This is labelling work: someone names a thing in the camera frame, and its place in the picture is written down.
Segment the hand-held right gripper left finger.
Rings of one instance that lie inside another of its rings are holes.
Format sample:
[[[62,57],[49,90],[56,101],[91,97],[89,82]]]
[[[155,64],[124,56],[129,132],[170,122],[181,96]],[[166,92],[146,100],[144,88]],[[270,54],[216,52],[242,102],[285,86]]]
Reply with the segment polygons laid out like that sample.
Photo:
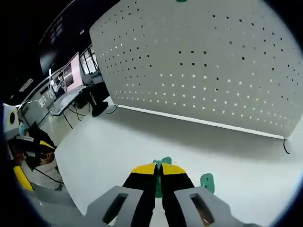
[[[94,200],[84,216],[87,227],[148,227],[155,208],[157,164],[133,169],[122,186],[114,186]]]

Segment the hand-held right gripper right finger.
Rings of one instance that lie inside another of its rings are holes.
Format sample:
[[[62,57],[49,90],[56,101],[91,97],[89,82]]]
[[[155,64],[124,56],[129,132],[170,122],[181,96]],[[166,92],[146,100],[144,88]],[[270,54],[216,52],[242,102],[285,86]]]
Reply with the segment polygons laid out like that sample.
[[[184,169],[161,164],[162,206],[170,227],[238,227],[230,206],[204,187],[194,187]]]

